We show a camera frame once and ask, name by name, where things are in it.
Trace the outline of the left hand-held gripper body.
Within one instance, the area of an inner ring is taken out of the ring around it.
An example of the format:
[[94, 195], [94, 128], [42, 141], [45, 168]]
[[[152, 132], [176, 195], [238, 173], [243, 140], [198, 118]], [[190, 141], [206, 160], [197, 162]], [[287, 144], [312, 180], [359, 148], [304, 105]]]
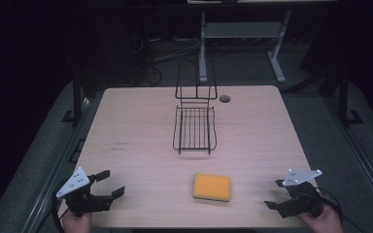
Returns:
[[55, 197], [64, 199], [69, 210], [77, 216], [84, 213], [109, 211], [114, 202], [112, 195], [93, 195], [90, 192], [93, 183], [88, 177], [84, 168], [79, 167], [55, 193]]

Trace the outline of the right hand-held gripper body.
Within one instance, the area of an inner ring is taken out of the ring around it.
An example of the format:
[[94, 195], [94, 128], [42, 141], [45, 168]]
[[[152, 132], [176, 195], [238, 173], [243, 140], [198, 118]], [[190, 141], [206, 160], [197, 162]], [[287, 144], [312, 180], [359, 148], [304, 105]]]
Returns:
[[323, 203], [320, 194], [309, 183], [322, 174], [321, 170], [293, 170], [289, 169], [284, 178], [284, 188], [287, 190], [290, 200], [279, 205], [278, 213], [282, 218], [298, 216], [304, 213], [311, 217], [322, 214]]

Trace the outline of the yellow sponge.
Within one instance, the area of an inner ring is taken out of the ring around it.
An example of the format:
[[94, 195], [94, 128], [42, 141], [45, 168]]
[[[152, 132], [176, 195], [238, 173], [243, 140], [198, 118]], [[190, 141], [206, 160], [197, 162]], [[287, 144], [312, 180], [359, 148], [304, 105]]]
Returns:
[[193, 181], [192, 196], [228, 202], [231, 198], [230, 178], [208, 174], [196, 174]]

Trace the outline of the black wire rack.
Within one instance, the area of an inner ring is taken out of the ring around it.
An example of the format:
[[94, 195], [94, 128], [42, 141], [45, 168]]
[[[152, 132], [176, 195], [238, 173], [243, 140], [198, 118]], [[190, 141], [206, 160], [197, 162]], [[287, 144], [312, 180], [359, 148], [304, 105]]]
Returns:
[[182, 64], [175, 87], [178, 101], [175, 112], [173, 149], [206, 151], [210, 154], [217, 147], [216, 113], [214, 101], [219, 97], [215, 76], [201, 78], [197, 74], [193, 85], [184, 85]]

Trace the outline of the person's left hand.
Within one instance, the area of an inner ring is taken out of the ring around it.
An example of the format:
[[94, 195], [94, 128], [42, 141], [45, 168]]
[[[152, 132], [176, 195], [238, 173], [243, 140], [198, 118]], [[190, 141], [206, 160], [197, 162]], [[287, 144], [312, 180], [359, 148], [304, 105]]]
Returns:
[[62, 218], [62, 227], [65, 233], [91, 233], [92, 213], [77, 216], [68, 210]]

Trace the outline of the person's right hand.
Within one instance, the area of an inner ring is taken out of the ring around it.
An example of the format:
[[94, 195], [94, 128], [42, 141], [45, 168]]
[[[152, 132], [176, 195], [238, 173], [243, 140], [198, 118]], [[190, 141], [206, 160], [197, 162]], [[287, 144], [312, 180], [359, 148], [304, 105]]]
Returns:
[[344, 228], [336, 211], [327, 206], [323, 206], [322, 214], [313, 218], [307, 213], [297, 216], [314, 233], [344, 233]]

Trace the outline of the grey metal stand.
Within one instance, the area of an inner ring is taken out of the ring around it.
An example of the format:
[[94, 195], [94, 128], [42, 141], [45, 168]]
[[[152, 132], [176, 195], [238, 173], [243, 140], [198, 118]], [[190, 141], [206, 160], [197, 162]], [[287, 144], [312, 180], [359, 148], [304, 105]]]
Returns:
[[200, 52], [198, 55], [198, 76], [201, 83], [208, 81], [206, 62], [206, 41], [208, 39], [275, 39], [276, 45], [267, 52], [278, 83], [286, 81], [278, 55], [288, 28], [291, 11], [286, 11], [281, 21], [272, 22], [208, 22], [206, 13], [201, 14]]

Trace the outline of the aluminium floor rail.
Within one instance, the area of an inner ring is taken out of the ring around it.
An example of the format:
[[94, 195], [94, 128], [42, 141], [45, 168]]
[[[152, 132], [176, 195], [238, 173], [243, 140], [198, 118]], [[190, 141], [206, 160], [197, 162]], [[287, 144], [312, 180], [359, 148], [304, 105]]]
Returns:
[[74, 120], [72, 108], [61, 111], [61, 119], [51, 120], [41, 146], [42, 159], [30, 168], [33, 175], [42, 178], [39, 191], [33, 201], [32, 210], [21, 228], [21, 233], [37, 233], [42, 225], [51, 217], [53, 192], [60, 183], [73, 173], [78, 161], [78, 148], [82, 147], [87, 134], [85, 123], [91, 103], [85, 97], [77, 105], [81, 116]]
[[342, 132], [345, 140], [352, 149], [360, 170], [362, 171], [363, 176], [366, 178], [368, 185], [373, 191], [373, 166], [367, 158], [367, 155], [363, 148], [359, 145], [358, 140], [351, 131], [351, 126], [349, 123], [345, 123], [339, 116], [337, 111], [336, 104], [328, 98], [324, 98], [323, 102], [327, 106], [329, 112], [331, 113], [333, 119], [339, 130]]

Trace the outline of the black metal post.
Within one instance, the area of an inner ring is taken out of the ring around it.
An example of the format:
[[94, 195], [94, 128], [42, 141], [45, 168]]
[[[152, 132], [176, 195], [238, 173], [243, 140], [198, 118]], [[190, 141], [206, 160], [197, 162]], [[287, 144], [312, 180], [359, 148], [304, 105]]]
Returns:
[[67, 110], [62, 118], [62, 122], [71, 123], [73, 127], [76, 127], [82, 117], [84, 111], [84, 95], [82, 89], [82, 82], [80, 75], [76, 74], [72, 80], [72, 91], [73, 91], [73, 108]]
[[340, 69], [337, 72], [336, 87], [338, 88], [337, 117], [341, 123], [349, 127], [351, 124], [363, 124], [363, 120], [356, 110], [348, 109], [349, 79], [347, 72]]

